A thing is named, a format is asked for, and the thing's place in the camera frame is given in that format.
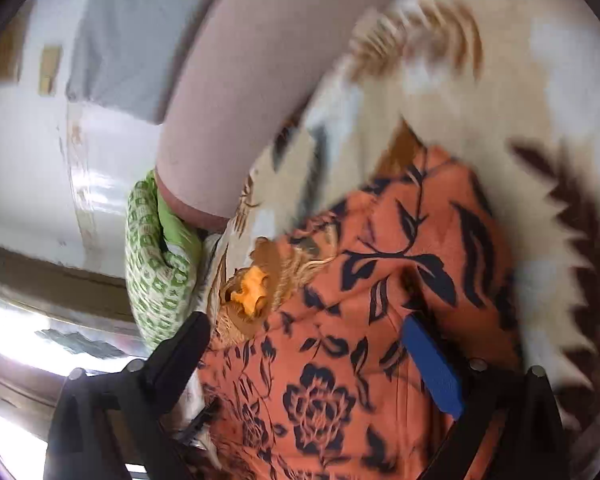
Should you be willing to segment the grey pillow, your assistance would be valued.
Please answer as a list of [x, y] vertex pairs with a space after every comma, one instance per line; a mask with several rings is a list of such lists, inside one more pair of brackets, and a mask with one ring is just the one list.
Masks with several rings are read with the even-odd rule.
[[173, 88], [213, 0], [87, 0], [66, 87], [91, 103], [163, 122]]

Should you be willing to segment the orange black floral garment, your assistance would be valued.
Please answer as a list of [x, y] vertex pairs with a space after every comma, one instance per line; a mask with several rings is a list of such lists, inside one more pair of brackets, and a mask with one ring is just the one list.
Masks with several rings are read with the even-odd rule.
[[521, 361], [509, 252], [474, 172], [424, 148], [392, 177], [279, 238], [302, 255], [256, 336], [204, 356], [232, 479], [414, 479], [452, 420], [400, 341], [431, 314], [465, 356]]

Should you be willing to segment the brown wooden window frame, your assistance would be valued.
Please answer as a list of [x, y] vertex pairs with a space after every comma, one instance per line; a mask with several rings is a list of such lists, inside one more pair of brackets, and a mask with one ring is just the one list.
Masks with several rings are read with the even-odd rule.
[[147, 353], [121, 278], [0, 247], [0, 416], [44, 439], [74, 368], [117, 372]]

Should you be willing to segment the pink quilted bolster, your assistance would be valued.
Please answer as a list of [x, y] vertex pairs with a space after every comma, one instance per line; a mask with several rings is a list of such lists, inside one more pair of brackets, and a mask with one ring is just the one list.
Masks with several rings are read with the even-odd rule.
[[347, 47], [363, 12], [390, 1], [213, 1], [158, 147], [158, 188], [178, 217], [225, 229], [260, 151]]

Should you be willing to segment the green white checkered pillow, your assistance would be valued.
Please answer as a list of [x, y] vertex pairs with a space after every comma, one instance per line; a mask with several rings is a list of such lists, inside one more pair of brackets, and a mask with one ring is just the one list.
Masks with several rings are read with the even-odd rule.
[[145, 346], [154, 350], [192, 310], [202, 243], [166, 203], [153, 171], [128, 197], [124, 252], [132, 315]]

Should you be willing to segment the beige leaf print blanket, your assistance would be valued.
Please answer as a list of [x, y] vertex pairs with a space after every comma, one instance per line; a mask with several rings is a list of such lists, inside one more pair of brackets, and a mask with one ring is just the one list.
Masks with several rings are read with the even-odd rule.
[[583, 0], [394, 0], [355, 29], [299, 125], [252, 166], [202, 304], [363, 183], [390, 148], [473, 166], [512, 243], [522, 346], [577, 445], [600, 446], [600, 22]]

